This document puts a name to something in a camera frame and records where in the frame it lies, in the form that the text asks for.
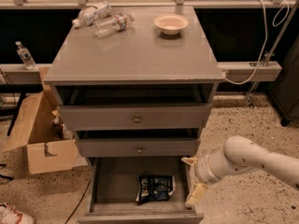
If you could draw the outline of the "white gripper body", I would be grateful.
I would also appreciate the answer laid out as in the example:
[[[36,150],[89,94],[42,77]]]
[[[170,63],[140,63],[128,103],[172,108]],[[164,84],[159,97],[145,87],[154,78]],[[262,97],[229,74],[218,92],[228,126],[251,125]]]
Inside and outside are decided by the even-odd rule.
[[[197,179],[206,184],[214,185],[227,175],[227,160],[222,149],[218,149],[200,158],[194,167]]]

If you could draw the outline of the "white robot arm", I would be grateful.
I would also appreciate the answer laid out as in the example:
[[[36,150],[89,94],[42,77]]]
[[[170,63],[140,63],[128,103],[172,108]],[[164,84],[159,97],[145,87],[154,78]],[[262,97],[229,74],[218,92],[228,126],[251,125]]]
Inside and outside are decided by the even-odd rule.
[[[258,146],[243,136],[231,136],[222,149],[202,158],[183,157],[190,166],[191,181],[185,205],[195,207],[207,189],[229,175],[262,170],[294,189],[299,189],[299,160]]]

